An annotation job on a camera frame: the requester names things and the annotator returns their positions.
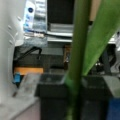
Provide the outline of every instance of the green stalk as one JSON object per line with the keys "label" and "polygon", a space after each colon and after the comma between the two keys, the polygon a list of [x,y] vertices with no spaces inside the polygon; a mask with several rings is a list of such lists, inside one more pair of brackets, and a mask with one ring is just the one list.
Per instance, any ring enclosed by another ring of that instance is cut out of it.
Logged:
{"label": "green stalk", "polygon": [[86,46],[89,13],[90,13],[91,0],[76,0],[75,4],[75,16],[74,16],[74,34],[71,51],[71,60],[69,65],[69,71],[66,76],[66,84],[71,93],[71,109],[69,114],[73,114],[75,117],[75,103],[78,95],[78,89],[80,86],[80,79],[82,76],[83,58]]}

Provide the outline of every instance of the green plant leaf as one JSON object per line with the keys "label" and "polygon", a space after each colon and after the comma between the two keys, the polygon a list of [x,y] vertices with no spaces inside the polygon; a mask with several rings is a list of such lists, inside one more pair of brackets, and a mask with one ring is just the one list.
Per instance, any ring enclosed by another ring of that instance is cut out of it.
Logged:
{"label": "green plant leaf", "polygon": [[83,75],[88,74],[119,27],[120,0],[102,0],[96,20],[88,33]]}

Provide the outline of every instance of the screen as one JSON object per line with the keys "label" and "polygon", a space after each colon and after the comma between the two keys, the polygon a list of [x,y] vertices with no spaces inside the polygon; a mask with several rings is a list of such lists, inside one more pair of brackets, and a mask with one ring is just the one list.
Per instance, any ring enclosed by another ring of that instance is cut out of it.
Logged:
{"label": "screen", "polygon": [[74,0],[47,0],[48,23],[72,24]]}

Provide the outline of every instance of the orange object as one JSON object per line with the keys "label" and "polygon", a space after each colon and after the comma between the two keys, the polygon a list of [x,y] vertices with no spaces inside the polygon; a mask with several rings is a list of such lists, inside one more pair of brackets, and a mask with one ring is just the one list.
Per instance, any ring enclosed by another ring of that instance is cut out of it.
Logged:
{"label": "orange object", "polygon": [[43,73],[43,68],[16,67],[14,69],[14,74],[18,72],[20,75],[26,75],[28,73]]}

